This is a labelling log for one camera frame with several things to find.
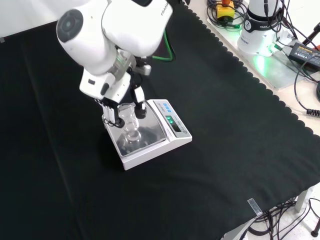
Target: weighing scale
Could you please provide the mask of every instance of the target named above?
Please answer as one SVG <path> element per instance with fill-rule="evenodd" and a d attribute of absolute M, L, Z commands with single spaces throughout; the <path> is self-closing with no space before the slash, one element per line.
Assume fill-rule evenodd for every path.
<path fill-rule="evenodd" d="M 147 113 L 143 119 L 136 118 L 134 103 L 119 107 L 119 116 L 125 121 L 123 128 L 103 121 L 124 170 L 192 141 L 190 132 L 167 100 L 150 99 L 145 105 Z"/>

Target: black tablecloth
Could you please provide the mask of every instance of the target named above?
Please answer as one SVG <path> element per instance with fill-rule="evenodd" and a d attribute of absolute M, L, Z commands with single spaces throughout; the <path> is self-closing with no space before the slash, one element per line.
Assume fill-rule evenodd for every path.
<path fill-rule="evenodd" d="M 0 44 L 0 238 L 212 240 L 320 182 L 319 137 L 185 6 L 147 99 L 193 141 L 124 171 L 55 23 Z"/>

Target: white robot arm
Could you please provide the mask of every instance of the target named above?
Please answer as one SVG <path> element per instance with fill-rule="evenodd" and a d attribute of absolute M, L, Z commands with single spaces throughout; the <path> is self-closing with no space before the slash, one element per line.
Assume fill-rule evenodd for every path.
<path fill-rule="evenodd" d="M 60 44 L 84 67 L 80 90 L 101 104 L 108 123 L 123 127 L 118 105 L 129 89 L 137 117 L 145 117 L 144 93 L 132 76 L 149 75 L 151 67 L 137 64 L 135 57 L 157 50 L 172 13 L 166 0 L 150 0 L 146 6 L 132 0 L 91 0 L 58 21 Z"/>

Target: green cable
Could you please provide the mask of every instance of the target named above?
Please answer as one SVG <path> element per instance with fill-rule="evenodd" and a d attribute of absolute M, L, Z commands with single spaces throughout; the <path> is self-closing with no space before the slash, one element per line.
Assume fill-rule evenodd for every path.
<path fill-rule="evenodd" d="M 166 45 L 166 48 L 167 48 L 167 50 L 169 52 L 169 56 L 170 57 L 152 56 L 152 58 L 156 59 L 156 60 L 160 60 L 160 61 L 171 62 L 174 59 L 174 56 L 173 56 L 171 48 L 169 46 L 169 42 L 168 42 L 168 38 L 167 38 L 167 31 L 166 30 L 164 30 L 164 42 L 165 42 L 165 45 Z"/>

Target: green digital display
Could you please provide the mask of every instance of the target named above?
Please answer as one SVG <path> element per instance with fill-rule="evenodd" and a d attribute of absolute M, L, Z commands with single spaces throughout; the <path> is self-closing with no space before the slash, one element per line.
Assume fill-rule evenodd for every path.
<path fill-rule="evenodd" d="M 175 130 L 176 132 L 181 132 L 180 128 L 178 127 L 178 125 L 176 124 L 175 120 L 172 118 L 172 116 L 165 116 L 166 120 L 169 122 L 169 124 L 171 125 L 171 127 L 173 128 L 173 130 Z"/>

